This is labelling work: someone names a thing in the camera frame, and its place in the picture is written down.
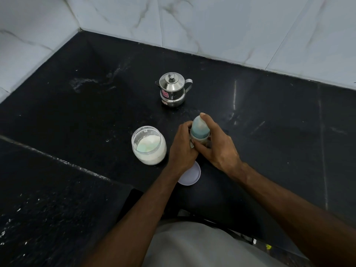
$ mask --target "plastic jar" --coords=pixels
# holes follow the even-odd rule
[[[166,140],[153,126],[142,126],[131,138],[132,150],[135,156],[146,165],[156,165],[167,153]]]

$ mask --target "jar lid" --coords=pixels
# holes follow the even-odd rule
[[[179,73],[169,72],[159,79],[159,86],[163,90],[175,92],[183,88],[184,78]]]

